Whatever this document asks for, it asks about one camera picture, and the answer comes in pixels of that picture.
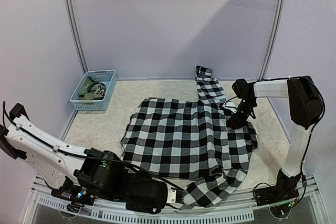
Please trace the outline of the left aluminium wall post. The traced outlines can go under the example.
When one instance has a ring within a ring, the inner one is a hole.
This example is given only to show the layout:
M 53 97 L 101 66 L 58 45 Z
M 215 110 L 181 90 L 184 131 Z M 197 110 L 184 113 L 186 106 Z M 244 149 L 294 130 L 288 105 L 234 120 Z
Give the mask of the left aluminium wall post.
M 77 21 L 75 17 L 72 0 L 65 0 L 65 7 L 66 7 L 66 12 L 68 16 L 70 31 L 71 31 L 71 35 L 73 38 L 75 50 L 77 53 L 77 57 L 79 59 L 79 64 L 81 66 L 82 72 L 85 73 L 88 71 L 88 65 L 85 59 L 85 54 L 84 54 L 80 36 L 79 36 L 79 31 L 78 31 L 78 26 L 77 26 Z

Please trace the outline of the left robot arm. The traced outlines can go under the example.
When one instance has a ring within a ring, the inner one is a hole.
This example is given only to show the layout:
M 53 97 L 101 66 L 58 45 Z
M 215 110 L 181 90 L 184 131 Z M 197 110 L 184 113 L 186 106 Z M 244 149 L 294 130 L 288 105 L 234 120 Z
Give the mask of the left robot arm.
M 123 202 L 127 210 L 158 214 L 183 199 L 181 187 L 111 151 L 70 145 L 47 134 L 32 124 L 20 103 L 3 110 L 2 120 L 1 149 L 33 168 L 53 197 L 68 201 L 70 212 L 103 199 Z

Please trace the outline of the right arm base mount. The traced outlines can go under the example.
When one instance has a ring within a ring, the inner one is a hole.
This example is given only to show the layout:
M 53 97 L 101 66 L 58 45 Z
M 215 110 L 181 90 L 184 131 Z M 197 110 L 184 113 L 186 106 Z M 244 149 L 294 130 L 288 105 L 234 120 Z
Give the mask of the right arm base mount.
M 282 191 L 280 187 L 270 186 L 268 183 L 259 183 L 253 188 L 253 198 L 257 206 L 271 205 L 275 203 L 285 204 L 287 208 L 293 208 L 304 197 L 307 189 L 307 179 L 302 179 L 303 193 L 300 196 L 296 185 Z

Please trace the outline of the aluminium wall post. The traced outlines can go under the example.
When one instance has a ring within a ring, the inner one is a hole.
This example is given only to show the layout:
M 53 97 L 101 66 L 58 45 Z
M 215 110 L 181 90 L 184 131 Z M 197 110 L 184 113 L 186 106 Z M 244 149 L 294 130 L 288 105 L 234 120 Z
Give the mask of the aluminium wall post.
M 68 16 L 70 31 L 71 31 L 71 35 L 73 38 L 75 50 L 77 53 L 77 57 L 79 59 L 79 64 L 81 66 L 82 72 L 85 73 L 88 71 L 88 65 L 85 59 L 85 54 L 84 54 L 80 36 L 79 36 L 79 31 L 78 31 L 78 26 L 77 26 L 77 21 L 75 17 L 72 0 L 65 0 L 65 7 L 66 7 L 66 12 Z
M 273 49 L 276 43 L 276 38 L 277 38 L 279 26 L 280 26 L 284 2 L 285 0 L 276 0 L 276 7 L 275 7 L 275 12 L 274 12 L 274 17 L 272 20 L 271 33 L 270 33 L 270 37 L 269 37 L 267 48 L 266 48 L 266 54 L 265 54 L 265 57 L 264 57 L 264 60 L 263 60 L 263 63 L 261 65 L 261 69 L 258 75 L 258 80 L 264 80 L 266 76 L 269 63 L 271 60 L 271 55 L 272 55 L 272 52 L 273 52 Z

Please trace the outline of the black white checked shirt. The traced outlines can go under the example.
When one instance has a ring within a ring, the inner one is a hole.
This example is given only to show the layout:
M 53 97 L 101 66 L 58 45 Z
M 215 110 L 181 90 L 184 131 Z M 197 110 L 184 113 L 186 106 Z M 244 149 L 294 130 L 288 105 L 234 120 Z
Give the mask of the black white checked shirt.
M 187 179 L 181 207 L 211 207 L 245 179 L 257 134 L 227 127 L 228 97 L 209 68 L 195 69 L 197 101 L 146 98 L 121 140 L 124 161 L 160 177 Z

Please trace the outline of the green garment in basket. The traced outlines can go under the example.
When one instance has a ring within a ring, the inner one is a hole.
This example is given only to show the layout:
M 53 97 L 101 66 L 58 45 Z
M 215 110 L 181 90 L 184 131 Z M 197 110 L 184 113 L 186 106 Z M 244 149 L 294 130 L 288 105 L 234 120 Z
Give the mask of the green garment in basket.
M 106 85 L 91 77 L 86 77 L 81 90 L 78 93 L 79 100 L 103 100 L 106 93 Z

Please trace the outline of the right aluminium wall post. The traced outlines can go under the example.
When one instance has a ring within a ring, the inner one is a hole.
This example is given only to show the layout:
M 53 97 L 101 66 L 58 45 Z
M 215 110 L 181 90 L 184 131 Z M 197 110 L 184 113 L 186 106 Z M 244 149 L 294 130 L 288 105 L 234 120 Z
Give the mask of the right aluminium wall post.
M 285 0 L 276 0 L 276 7 L 275 7 L 275 12 L 274 12 L 274 17 L 272 20 L 271 33 L 270 33 L 270 37 L 269 37 L 267 48 L 266 48 L 266 54 L 265 54 L 265 57 L 264 57 L 264 60 L 263 60 L 263 63 L 261 65 L 261 69 L 258 75 L 258 80 L 264 80 L 266 76 L 269 63 L 271 60 L 271 55 L 272 55 L 272 52 L 273 52 L 273 49 L 276 43 L 276 38 L 277 38 L 279 26 L 280 26 L 284 2 Z

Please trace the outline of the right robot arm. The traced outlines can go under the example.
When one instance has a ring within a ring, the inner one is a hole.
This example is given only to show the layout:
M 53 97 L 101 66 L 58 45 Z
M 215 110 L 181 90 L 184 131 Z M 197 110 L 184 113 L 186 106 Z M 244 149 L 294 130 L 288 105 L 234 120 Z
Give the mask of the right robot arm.
M 277 175 L 271 196 L 276 201 L 284 200 L 296 187 L 302 176 L 311 135 L 315 126 L 323 118 L 325 103 L 310 76 L 278 78 L 248 83 L 236 80 L 232 89 L 241 100 L 237 111 L 227 125 L 239 129 L 254 115 L 258 98 L 286 98 L 289 102 L 290 118 L 293 122 L 292 135 L 286 160 Z

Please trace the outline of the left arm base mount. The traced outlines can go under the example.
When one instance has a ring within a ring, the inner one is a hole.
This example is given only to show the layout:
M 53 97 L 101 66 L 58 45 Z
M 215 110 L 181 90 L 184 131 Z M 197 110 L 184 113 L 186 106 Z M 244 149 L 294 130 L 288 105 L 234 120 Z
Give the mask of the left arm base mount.
M 93 206 L 95 196 L 88 193 L 88 191 L 72 183 L 63 185 L 59 189 L 50 187 L 51 195 L 56 198 L 69 201 L 66 210 L 78 213 L 81 208 L 85 206 Z

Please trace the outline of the light blue plastic basket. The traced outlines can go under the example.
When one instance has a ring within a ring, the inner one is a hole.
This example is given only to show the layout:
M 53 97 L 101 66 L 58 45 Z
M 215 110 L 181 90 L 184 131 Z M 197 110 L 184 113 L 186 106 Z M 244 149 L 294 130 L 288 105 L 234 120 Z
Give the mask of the light blue plastic basket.
M 69 102 L 77 111 L 106 111 L 116 82 L 115 70 L 87 71 Z

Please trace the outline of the front aluminium rail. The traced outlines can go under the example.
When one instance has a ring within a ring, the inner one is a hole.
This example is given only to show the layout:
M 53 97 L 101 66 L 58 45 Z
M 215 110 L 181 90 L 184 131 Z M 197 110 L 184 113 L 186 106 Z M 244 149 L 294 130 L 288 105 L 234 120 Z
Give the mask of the front aluminium rail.
M 252 190 L 238 190 L 212 208 L 180 210 L 166 207 L 159 214 L 128 211 L 121 202 L 97 199 L 78 213 L 67 210 L 68 201 L 52 197 L 36 177 L 23 223 L 328 223 L 314 177 L 298 188 L 301 201 L 286 209 L 286 203 L 257 205 Z

